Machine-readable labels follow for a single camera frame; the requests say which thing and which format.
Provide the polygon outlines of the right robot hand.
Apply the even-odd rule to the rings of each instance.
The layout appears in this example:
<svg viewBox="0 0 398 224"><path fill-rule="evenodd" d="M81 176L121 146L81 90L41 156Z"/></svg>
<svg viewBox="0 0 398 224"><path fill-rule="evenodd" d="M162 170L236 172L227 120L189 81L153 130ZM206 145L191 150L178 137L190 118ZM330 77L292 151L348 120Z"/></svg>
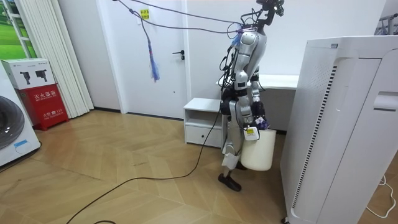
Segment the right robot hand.
<svg viewBox="0 0 398 224"><path fill-rule="evenodd" d="M259 130L255 126L249 126L243 129L246 141L257 141L260 138Z"/></svg>

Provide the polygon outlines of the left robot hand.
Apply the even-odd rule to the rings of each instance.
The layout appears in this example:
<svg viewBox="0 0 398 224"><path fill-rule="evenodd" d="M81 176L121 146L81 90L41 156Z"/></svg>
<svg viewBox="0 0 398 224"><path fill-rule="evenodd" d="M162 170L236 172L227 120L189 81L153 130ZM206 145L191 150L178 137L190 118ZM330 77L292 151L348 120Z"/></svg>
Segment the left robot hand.
<svg viewBox="0 0 398 224"><path fill-rule="evenodd" d="M255 101L251 105L251 111L254 119L262 118L266 120L266 112L264 109L264 104L261 101Z"/></svg>

